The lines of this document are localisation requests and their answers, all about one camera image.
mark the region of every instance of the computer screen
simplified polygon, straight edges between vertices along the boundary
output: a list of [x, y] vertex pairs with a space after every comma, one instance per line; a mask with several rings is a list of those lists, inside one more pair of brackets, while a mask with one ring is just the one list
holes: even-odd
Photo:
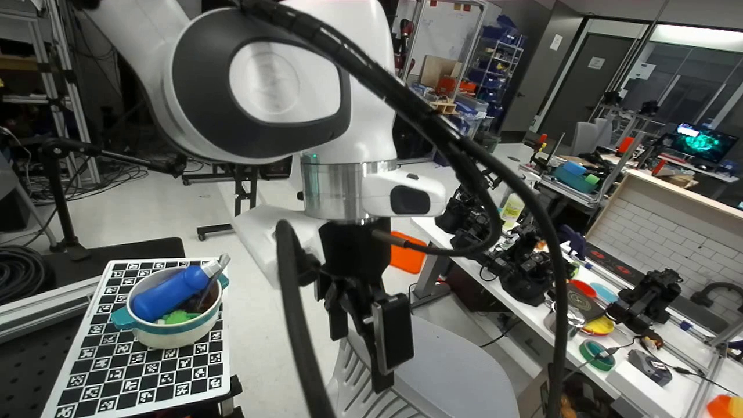
[[735, 136], [729, 136], [720, 130], [694, 128], [680, 122], [671, 149], [691, 157], [691, 161], [705, 161], [718, 166], [721, 157], [734, 149]]

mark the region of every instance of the wire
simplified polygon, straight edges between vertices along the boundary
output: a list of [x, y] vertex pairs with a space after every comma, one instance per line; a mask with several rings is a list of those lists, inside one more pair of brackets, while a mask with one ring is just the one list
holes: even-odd
[[729, 391], [729, 394], [735, 394], [737, 397], [737, 391], [734, 391], [730, 388], [726, 388], [726, 386], [721, 386], [721, 382], [718, 382], [718, 380], [713, 380], [713, 377], [707, 377], [700, 369], [686, 369], [686, 367], [673, 367], [673, 363], [669, 363], [669, 361], [663, 361], [663, 360], [660, 360], [646, 343], [641, 343], [642, 346], [642, 350], [655, 360], [655, 361], [662, 361], [663, 367], [669, 367], [669, 369], [673, 369], [676, 374], [682, 374], [682, 376], [696, 376], [696, 377], [700, 377], [700, 380], [705, 380], [705, 382], [709, 382], [709, 386], [718, 386], [718, 388], [721, 388], [723, 391]]
[[698, 376], [700, 380], [705, 380], [705, 382], [713, 382], [713, 386], [718, 386], [718, 388], [721, 388], [723, 391], [729, 391], [729, 394], [734, 394], [734, 397], [740, 397], [737, 391], [734, 391], [730, 388], [726, 388], [726, 386], [720, 386], [718, 380], [713, 380], [713, 377], [707, 377], [707, 376]]
[[491, 272], [490, 272], [491, 276], [485, 276], [482, 272], [485, 272], [485, 264], [481, 264], [481, 272], [477, 272], [477, 276], [481, 276], [482, 281], [495, 281], [495, 278], [496, 278]]
[[301, 294], [300, 294], [300, 278], [296, 278], [300, 240], [288, 219], [279, 219], [274, 237], [275, 237], [275, 264], [279, 264], [283, 318], [286, 318], [288, 341], [292, 346], [300, 382], [303, 389], [303, 402], [307, 402], [309, 415], [334, 418], [329, 397], [324, 391], [319, 363], [310, 346]]
[[0, 303], [34, 294], [48, 276], [44, 257], [23, 245], [0, 249]]
[[487, 346], [501, 341], [501, 339], [503, 339], [506, 334], [511, 334], [516, 326], [518, 326], [518, 320], [512, 320], [511, 326], [506, 326], [498, 337], [485, 341], [481, 348], [487, 348]]
[[[86, 157], [86, 160], [74, 170], [71, 179], [66, 181], [65, 195], [66, 195], [66, 190], [74, 186], [77, 177], [86, 172], [87, 161], [90, 161], [90, 157]], [[33, 240], [36, 240], [36, 239], [45, 231], [45, 228], [50, 224], [55, 211], [58, 211], [58, 208], [54, 208], [54, 211], [48, 214], [48, 218], [44, 219], [44, 224], [40, 224], [40, 229], [36, 229], [27, 240], [21, 244], [23, 249], [30, 245]]]
[[331, 24], [312, 17], [310, 13], [290, 9], [286, 4], [271, 0], [242, 0], [238, 1], [245, 13], [254, 13], [261, 20], [279, 24], [300, 38], [316, 46], [317, 53], [328, 55], [331, 62], [344, 66], [347, 73], [355, 76], [365, 87], [369, 87], [375, 96], [384, 100], [405, 122], [410, 122], [426, 142], [432, 142], [454, 170], [461, 187], [482, 202], [485, 214], [490, 218], [490, 237], [471, 249], [461, 250], [441, 250], [430, 245], [418, 245], [408, 240], [394, 240], [396, 245], [416, 249], [432, 255], [473, 255], [490, 249], [498, 237], [498, 215], [491, 196], [487, 195], [487, 181], [473, 161], [485, 165], [485, 170], [498, 173], [506, 186], [516, 195], [524, 199], [528, 206], [535, 224], [542, 231], [542, 239], [549, 249], [549, 260], [554, 266], [554, 303], [556, 303], [556, 326], [554, 326], [554, 354], [549, 363], [549, 399], [548, 412], [559, 415], [559, 394], [562, 394], [562, 374], [563, 374], [563, 356], [567, 356], [567, 272], [562, 266], [562, 249], [554, 224], [549, 215], [539, 203], [535, 195], [527, 183], [520, 181], [503, 161], [490, 154], [477, 143], [465, 138], [454, 128], [434, 111], [426, 101], [423, 101], [416, 92], [410, 92], [396, 76], [391, 76], [384, 66], [373, 62], [358, 43], [353, 43], [345, 35], [334, 30]]
[[26, 151], [27, 160], [26, 160], [26, 165], [23, 165], [23, 181], [26, 181], [26, 187], [27, 187], [27, 183], [30, 183], [27, 170], [30, 170], [30, 160], [33, 160], [30, 149], [27, 149], [27, 146], [14, 135], [14, 130], [8, 130], [7, 125], [0, 125], [0, 131], [5, 131], [7, 136], [11, 136], [11, 138]]

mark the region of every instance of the checkerboard calibration board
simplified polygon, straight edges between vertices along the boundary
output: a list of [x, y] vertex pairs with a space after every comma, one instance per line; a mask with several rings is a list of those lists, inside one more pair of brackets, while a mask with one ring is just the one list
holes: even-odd
[[207, 260], [108, 262], [55, 377], [44, 415], [131, 415], [218, 399], [230, 391], [222, 316], [192, 346], [160, 350], [120, 332], [112, 314], [143, 276]]

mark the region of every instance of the yellow object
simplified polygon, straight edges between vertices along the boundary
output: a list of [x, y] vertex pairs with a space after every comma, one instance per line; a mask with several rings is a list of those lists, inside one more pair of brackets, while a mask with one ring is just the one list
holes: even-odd
[[523, 211], [524, 211], [524, 202], [516, 193], [511, 193], [498, 211], [503, 219], [503, 231], [516, 228]]
[[614, 326], [613, 320], [608, 316], [600, 316], [600, 318], [585, 322], [583, 330], [595, 337], [606, 337], [613, 332], [613, 326]]
[[743, 418], [743, 397], [734, 397], [734, 399], [729, 402], [729, 415], [730, 415], [730, 418]]

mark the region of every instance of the plastic container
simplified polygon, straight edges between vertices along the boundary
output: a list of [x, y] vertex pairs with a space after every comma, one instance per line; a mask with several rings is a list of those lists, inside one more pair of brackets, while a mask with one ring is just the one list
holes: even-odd
[[163, 281], [143, 293], [136, 293], [131, 296], [131, 310], [148, 322], [160, 320], [163, 316], [181, 307], [186, 300], [203, 293], [209, 285], [209, 278], [218, 273], [228, 262], [230, 257], [220, 255], [218, 260], [203, 266], [192, 264], [188, 269], [181, 269], [178, 273], [168, 276], [168, 281]]
[[214, 303], [186, 322], [177, 322], [177, 325], [150, 322], [150, 320], [139, 318], [131, 310], [131, 300], [136, 294], [150, 289], [160, 283], [167, 283], [173, 273], [181, 273], [181, 272], [182, 269], [163, 269], [163, 272], [155, 272], [155, 273], [142, 278], [131, 288], [129, 296], [124, 300], [124, 307], [120, 307], [112, 314], [112, 322], [117, 330], [135, 332], [135, 339], [142, 341], [143, 346], [150, 346], [150, 348], [178, 348], [178, 346], [191, 346], [191, 343], [199, 341], [218, 320], [218, 310], [222, 307], [222, 293], [230, 285], [230, 278], [222, 273], [215, 273], [215, 281], [214, 281], [215, 285], [214, 285], [214, 289], [209, 289], [209, 293], [215, 293]]
[[520, 214], [524, 211], [524, 206], [527, 203], [516, 193], [511, 193], [506, 196], [506, 202], [501, 203], [501, 211], [498, 211], [506, 231], [516, 228], [516, 223], [518, 223]]
[[[391, 229], [391, 237], [410, 240], [410, 244], [418, 244], [418, 245], [425, 245], [425, 240], [419, 240], [419, 239], [416, 239], [410, 235], [396, 231], [396, 229]], [[425, 253], [419, 253], [419, 250], [390, 245], [390, 264], [401, 269], [401, 272], [419, 273], [423, 260], [425, 260]]]

